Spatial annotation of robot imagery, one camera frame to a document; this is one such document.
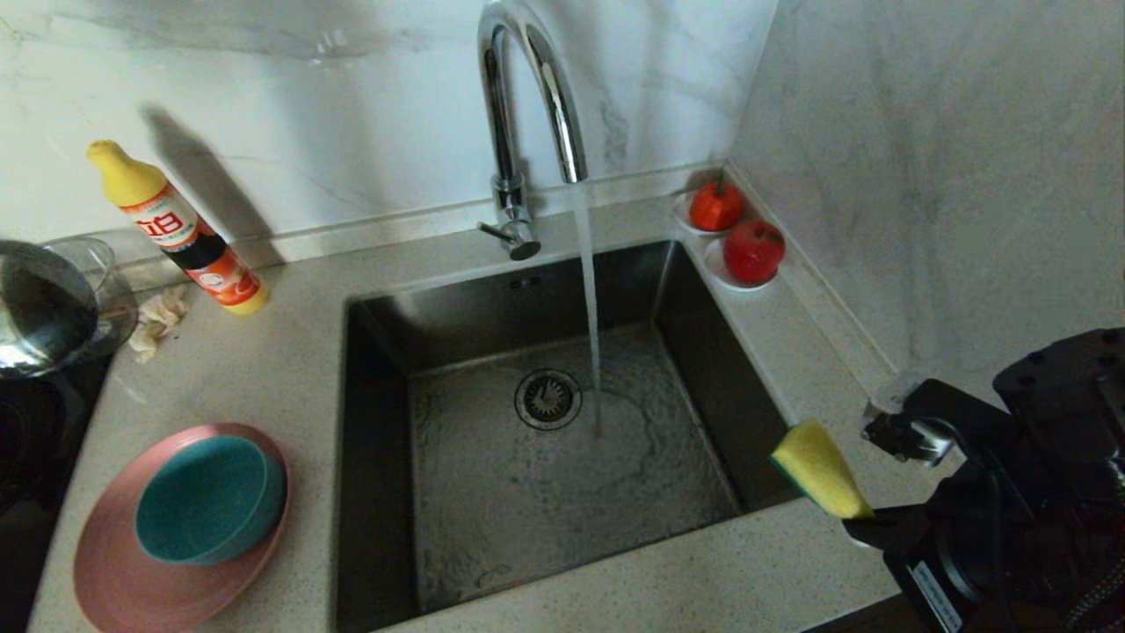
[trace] sticker label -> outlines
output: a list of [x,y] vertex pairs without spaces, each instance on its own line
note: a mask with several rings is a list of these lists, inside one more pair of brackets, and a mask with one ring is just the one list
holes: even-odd
[[186,272],[223,305],[237,305],[248,300],[262,287],[258,274],[246,268],[231,246],[212,263]]
[[950,602],[950,597],[945,595],[942,586],[937,584],[937,579],[929,571],[929,566],[926,564],[926,561],[919,561],[910,570],[910,576],[914,577],[915,582],[918,584],[918,588],[921,589],[921,595],[926,596],[929,608],[942,623],[945,633],[957,633],[961,631],[961,626],[964,624],[961,621],[961,614],[953,607],[953,603]]
[[187,247],[199,233],[199,214],[171,182],[151,200],[120,208],[164,250]]

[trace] running water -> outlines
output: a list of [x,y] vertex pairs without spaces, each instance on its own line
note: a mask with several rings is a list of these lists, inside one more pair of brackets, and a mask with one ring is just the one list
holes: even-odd
[[578,251],[582,253],[582,280],[586,290],[586,327],[590,329],[590,359],[594,376],[594,429],[601,431],[601,407],[598,392],[602,391],[602,351],[597,336],[597,290],[594,284],[594,236],[590,228],[590,187],[577,182],[567,187],[574,208],[574,221],[578,229]]

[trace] dish soap bottle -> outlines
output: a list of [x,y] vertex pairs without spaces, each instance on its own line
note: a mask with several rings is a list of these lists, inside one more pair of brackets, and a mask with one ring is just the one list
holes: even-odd
[[112,141],[94,141],[86,156],[101,170],[101,187],[109,201],[223,307],[235,314],[252,314],[266,305],[269,291],[258,274],[199,216],[160,168],[133,160]]

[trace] yellow bottle cap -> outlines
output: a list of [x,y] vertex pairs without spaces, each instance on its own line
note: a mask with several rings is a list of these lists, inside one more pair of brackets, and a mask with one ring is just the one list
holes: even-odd
[[134,206],[156,197],[168,184],[160,168],[133,160],[112,141],[94,141],[86,157],[101,170],[101,190],[117,206]]
[[262,306],[266,305],[266,301],[269,298],[270,298],[270,291],[266,289],[266,284],[262,283],[262,286],[258,288],[258,291],[254,292],[254,296],[248,298],[242,302],[236,302],[234,305],[224,305],[223,307],[230,309],[231,311],[234,311],[235,314],[243,314],[243,315],[253,314],[254,311],[261,309]]

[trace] drain strainer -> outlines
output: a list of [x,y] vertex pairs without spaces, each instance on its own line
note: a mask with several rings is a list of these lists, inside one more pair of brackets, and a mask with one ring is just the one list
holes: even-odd
[[515,390],[515,413],[528,426],[555,431],[570,424],[582,409],[578,383],[565,372],[539,370]]

